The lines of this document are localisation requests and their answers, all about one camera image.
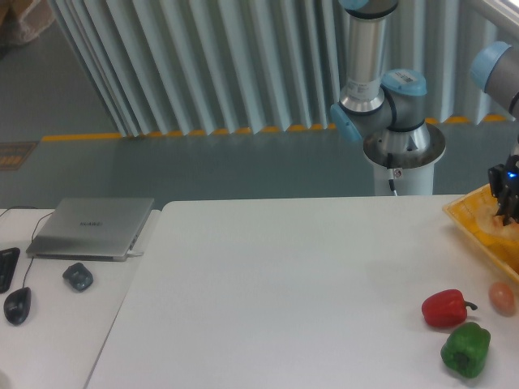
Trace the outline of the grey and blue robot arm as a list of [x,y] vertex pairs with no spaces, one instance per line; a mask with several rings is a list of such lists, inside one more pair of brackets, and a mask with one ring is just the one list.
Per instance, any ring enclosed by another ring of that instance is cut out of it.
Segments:
[[[435,163],[446,143],[426,124],[427,81],[417,71],[382,74],[388,17],[398,1],[338,1],[350,16],[347,82],[330,107],[332,121],[348,140],[362,140],[371,163],[375,195],[432,195]],[[518,120],[518,48],[497,41],[473,60],[478,88]],[[491,195],[502,225],[518,222],[518,136],[506,162],[488,169]]]

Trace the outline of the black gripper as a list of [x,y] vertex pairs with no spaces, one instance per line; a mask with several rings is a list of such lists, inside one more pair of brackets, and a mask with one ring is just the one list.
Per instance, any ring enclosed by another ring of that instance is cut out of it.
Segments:
[[502,216],[503,226],[518,222],[518,155],[509,155],[506,163],[487,171],[491,195],[497,200],[496,216]]

